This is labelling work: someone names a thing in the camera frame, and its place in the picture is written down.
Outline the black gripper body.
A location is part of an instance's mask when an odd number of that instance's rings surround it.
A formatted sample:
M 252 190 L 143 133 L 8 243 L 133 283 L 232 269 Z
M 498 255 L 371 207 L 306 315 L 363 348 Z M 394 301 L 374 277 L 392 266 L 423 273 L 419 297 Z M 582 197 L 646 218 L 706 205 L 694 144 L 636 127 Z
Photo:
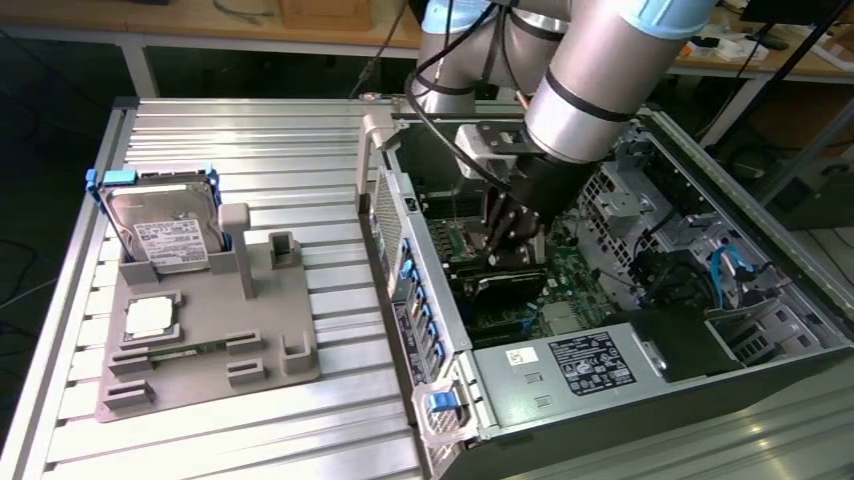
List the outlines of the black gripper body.
M 511 196 L 539 214 L 542 223 L 551 223 L 575 201 L 596 169 L 596 162 L 575 163 L 548 155 L 520 156 L 511 175 Z

